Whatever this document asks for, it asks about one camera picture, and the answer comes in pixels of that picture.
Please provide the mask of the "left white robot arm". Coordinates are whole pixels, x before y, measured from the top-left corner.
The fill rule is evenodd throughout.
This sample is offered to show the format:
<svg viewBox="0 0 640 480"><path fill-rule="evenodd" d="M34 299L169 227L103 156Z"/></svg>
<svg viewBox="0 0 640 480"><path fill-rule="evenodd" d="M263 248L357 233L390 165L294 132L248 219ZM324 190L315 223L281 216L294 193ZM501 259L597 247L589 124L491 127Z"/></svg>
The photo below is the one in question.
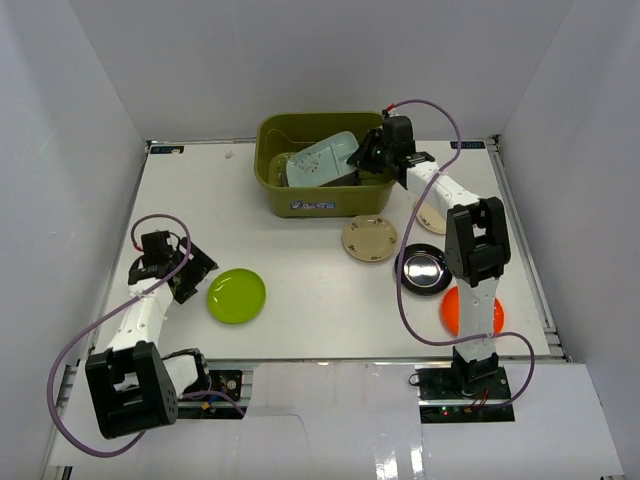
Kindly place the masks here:
<svg viewBox="0 0 640 480"><path fill-rule="evenodd" d="M199 399L211 387L205 356L197 348L161 356L157 349L169 307L182 305L217 263L187 240L174 245L165 230L141 236L142 255L128 272L130 299L106 349L89 356L85 374L99 430L115 439L178 418L182 394Z"/></svg>

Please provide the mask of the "orange round plate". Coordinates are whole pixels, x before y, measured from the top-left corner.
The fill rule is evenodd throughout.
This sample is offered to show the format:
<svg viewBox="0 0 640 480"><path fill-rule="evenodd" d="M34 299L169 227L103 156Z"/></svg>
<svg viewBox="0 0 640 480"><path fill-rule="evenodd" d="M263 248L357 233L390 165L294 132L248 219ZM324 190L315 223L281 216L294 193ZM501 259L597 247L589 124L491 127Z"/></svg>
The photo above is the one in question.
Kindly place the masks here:
<svg viewBox="0 0 640 480"><path fill-rule="evenodd" d="M440 305L440 317L445 329L454 337L459 335L459 293L458 288L449 289ZM501 333L505 324L505 313L501 302L494 301L494 332Z"/></svg>

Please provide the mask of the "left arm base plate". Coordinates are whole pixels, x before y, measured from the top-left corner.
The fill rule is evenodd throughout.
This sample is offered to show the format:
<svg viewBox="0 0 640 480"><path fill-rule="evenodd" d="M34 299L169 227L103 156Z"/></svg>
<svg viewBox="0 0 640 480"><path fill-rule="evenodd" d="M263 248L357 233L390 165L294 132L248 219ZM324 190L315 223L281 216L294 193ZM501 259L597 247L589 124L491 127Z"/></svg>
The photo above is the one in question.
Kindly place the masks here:
<svg viewBox="0 0 640 480"><path fill-rule="evenodd" d="M181 420L241 420L247 407L243 404L243 372L210 370L209 394L184 399L178 405Z"/></svg>

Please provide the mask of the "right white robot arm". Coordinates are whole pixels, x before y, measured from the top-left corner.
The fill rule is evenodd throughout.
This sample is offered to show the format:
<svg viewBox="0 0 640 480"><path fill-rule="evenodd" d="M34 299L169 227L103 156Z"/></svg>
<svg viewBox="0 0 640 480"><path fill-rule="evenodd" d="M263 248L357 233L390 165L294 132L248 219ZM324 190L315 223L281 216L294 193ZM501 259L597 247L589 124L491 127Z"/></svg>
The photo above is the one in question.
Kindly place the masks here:
<svg viewBox="0 0 640 480"><path fill-rule="evenodd" d="M406 116L385 112L348 162L369 173L389 174L446 220L444 256L458 288L459 319L451 384L459 396L477 397L498 371L491 339L495 297L511 259L502 201L470 192L442 172L433 156L418 151Z"/></svg>

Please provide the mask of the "large patterned rim plate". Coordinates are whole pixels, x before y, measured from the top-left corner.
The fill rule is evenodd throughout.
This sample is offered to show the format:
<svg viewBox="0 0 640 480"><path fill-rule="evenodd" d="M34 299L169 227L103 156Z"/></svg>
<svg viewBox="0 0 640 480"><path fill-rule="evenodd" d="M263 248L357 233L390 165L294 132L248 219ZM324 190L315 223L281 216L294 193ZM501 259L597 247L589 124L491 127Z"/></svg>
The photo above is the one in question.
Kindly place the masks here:
<svg viewBox="0 0 640 480"><path fill-rule="evenodd" d="M274 156L268 168L268 183L275 187L287 187L287 164L291 158L291 152L283 152Z"/></svg>

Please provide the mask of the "small black glossy plate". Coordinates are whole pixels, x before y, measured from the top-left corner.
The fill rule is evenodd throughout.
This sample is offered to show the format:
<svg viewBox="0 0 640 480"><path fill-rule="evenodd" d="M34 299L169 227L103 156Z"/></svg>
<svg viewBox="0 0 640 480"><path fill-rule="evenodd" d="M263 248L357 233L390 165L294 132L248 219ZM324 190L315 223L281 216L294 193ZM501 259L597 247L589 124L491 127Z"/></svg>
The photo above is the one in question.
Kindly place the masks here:
<svg viewBox="0 0 640 480"><path fill-rule="evenodd" d="M453 279L445 253L428 243L412 243L400 251L392 267L394 287L432 297L444 292Z"/></svg>

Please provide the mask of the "cream plate black splash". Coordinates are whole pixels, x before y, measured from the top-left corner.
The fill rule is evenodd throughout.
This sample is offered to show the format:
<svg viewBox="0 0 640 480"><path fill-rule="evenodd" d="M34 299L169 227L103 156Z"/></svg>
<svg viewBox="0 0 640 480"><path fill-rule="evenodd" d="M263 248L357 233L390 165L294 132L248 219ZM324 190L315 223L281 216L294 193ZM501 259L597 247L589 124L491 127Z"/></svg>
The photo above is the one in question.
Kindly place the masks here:
<svg viewBox="0 0 640 480"><path fill-rule="evenodd" d="M441 236L446 234L445 219L426 201L420 205L415 221L431 233Z"/></svg>

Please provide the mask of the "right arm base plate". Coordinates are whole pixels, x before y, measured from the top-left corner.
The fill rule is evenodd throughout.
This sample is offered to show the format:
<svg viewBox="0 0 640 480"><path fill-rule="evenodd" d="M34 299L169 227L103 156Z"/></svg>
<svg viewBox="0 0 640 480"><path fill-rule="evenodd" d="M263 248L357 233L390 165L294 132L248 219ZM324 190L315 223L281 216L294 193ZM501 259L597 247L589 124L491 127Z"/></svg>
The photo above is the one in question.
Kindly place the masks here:
<svg viewBox="0 0 640 480"><path fill-rule="evenodd" d="M515 421L512 405L499 408L511 399L506 371L479 383L464 386L450 368L422 368L408 380L417 389L420 421L426 424L511 423Z"/></svg>

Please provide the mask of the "lime green round plate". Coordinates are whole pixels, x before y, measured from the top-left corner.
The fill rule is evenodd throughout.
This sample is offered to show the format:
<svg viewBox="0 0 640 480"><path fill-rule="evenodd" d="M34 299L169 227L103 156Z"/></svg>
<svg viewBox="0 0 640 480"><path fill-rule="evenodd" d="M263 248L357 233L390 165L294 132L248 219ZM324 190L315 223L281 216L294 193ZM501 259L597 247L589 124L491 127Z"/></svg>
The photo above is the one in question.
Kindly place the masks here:
<svg viewBox="0 0 640 480"><path fill-rule="evenodd" d="M211 282L206 302L209 313L217 321L244 324L261 313L266 303L266 286L254 271L227 270Z"/></svg>

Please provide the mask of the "pale green rectangular plate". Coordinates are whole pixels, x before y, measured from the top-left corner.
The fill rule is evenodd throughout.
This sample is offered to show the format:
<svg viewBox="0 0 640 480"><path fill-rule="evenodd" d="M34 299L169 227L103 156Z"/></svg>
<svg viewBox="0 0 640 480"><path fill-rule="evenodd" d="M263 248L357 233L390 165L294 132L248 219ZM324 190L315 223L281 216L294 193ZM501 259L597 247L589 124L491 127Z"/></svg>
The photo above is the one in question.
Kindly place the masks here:
<svg viewBox="0 0 640 480"><path fill-rule="evenodd" d="M358 148L355 135L343 131L293 154L285 165L286 185L315 188L353 176L356 167L348 159Z"/></svg>

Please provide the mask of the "cream plate brown marks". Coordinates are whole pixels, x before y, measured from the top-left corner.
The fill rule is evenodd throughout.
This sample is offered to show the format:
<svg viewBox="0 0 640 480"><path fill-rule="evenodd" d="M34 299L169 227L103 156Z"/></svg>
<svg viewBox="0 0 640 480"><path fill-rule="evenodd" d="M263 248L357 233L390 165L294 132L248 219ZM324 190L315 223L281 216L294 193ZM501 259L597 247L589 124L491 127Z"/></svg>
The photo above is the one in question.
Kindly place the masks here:
<svg viewBox="0 0 640 480"><path fill-rule="evenodd" d="M381 262L393 255L398 234L394 225L380 215L359 215L345 225L341 241L355 259Z"/></svg>

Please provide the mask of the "olive green plastic bin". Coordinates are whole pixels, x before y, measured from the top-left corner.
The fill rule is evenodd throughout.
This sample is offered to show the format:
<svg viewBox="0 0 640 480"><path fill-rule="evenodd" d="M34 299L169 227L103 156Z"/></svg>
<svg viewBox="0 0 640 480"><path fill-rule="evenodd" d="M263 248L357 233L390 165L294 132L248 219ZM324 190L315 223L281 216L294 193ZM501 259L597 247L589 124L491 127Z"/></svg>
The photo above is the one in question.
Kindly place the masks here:
<svg viewBox="0 0 640 480"><path fill-rule="evenodd" d="M353 217L378 214L387 205L394 181L380 186L294 188L268 183L271 159L283 152L292 155L342 131L357 140L378 127L382 115L373 111L280 113L263 120L258 128L254 175L267 206L282 218Z"/></svg>

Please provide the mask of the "dark grey deer plate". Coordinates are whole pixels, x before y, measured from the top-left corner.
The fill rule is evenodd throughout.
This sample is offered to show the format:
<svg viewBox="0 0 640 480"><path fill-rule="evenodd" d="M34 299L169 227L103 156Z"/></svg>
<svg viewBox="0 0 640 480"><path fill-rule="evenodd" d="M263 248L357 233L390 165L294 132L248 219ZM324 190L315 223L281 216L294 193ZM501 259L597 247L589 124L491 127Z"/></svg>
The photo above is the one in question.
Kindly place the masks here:
<svg viewBox="0 0 640 480"><path fill-rule="evenodd" d="M346 187L346 186L358 186L361 184L360 175L358 170L354 170L344 176L333 179L325 184L323 187Z"/></svg>

